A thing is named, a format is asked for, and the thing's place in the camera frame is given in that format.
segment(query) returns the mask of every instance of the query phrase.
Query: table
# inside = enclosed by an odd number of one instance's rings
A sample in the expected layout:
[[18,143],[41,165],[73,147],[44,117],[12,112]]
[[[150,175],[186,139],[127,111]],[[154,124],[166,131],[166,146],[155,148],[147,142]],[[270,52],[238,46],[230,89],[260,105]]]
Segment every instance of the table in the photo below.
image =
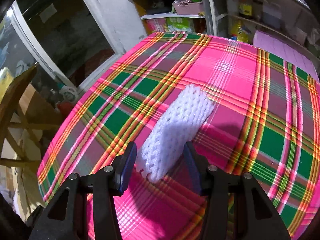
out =
[[[297,239],[320,206],[319,83],[262,49],[204,34],[153,33],[99,78],[42,160],[45,202],[70,173],[111,164],[129,141],[140,148],[190,83],[214,104],[193,140],[197,152],[227,172],[250,171]],[[93,239],[91,195],[87,205]],[[181,158],[157,184],[134,171],[115,206],[124,239],[195,239],[206,201],[193,193]]]

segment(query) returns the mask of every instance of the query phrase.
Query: glass door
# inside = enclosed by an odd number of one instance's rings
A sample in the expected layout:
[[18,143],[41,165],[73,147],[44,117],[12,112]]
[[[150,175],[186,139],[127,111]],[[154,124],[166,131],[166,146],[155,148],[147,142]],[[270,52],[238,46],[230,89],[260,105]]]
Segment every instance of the glass door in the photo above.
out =
[[83,0],[16,0],[12,17],[45,69],[68,86],[79,87],[119,54]]
[[[54,81],[56,76],[38,60],[36,54],[30,53],[32,50],[28,47],[29,45],[22,42],[12,14],[12,9],[9,9],[0,22],[0,82],[4,86],[6,80],[22,74],[39,62],[40,66],[31,84],[48,103],[55,107],[56,103],[63,100],[62,95],[59,94],[58,82]],[[0,100],[3,93],[4,91],[0,91]]]

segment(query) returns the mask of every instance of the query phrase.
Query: pink box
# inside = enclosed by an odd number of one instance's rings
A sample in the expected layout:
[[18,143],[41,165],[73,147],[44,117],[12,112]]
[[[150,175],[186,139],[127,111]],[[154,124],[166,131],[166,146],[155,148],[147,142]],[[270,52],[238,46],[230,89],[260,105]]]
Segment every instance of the pink box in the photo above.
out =
[[179,3],[173,3],[173,6],[177,14],[180,15],[198,15],[204,11],[202,2],[189,3],[181,1]]

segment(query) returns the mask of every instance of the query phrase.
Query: chair leg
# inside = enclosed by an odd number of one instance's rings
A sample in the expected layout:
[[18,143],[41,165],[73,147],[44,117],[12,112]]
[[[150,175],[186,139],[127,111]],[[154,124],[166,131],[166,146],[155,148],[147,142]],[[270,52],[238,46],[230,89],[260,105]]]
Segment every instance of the chair leg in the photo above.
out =
[[15,151],[15,153],[20,157],[21,160],[28,159],[25,151],[19,147],[19,145],[17,144],[16,140],[13,138],[9,130],[7,131],[5,138],[7,139],[8,143],[10,144],[12,149]]
[[[25,129],[25,125],[20,122],[10,122],[9,128],[20,128]],[[47,123],[28,123],[28,127],[34,130],[58,130],[59,125],[57,124],[47,124]]]
[[20,105],[18,104],[17,105],[17,112],[18,112],[18,115],[21,119],[21,123],[24,125],[25,129],[28,131],[29,135],[30,135],[30,139],[35,143],[35,145],[41,149],[41,144],[39,143],[36,135],[34,134],[33,130],[29,127],[29,124],[28,124],[28,120],[27,118],[25,117]]
[[0,165],[7,166],[9,168],[10,167],[20,167],[20,168],[29,167],[31,171],[36,173],[40,165],[40,161],[22,161],[22,160],[0,158]]

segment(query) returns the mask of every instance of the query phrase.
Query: package on shelf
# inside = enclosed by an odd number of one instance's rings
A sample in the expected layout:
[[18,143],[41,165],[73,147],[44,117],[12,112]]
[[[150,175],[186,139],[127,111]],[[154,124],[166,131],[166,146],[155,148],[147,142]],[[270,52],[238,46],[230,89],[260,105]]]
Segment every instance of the package on shelf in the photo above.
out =
[[275,29],[280,29],[281,27],[281,8],[280,5],[267,0],[263,1],[262,6],[262,21]]
[[185,31],[194,32],[195,27],[191,18],[170,17],[167,18],[169,32]]
[[228,14],[238,15],[239,14],[239,0],[227,0]]
[[168,25],[165,18],[148,19],[147,25],[153,33],[168,31]]
[[252,1],[251,0],[240,0],[239,3],[239,14],[244,18],[252,18]]

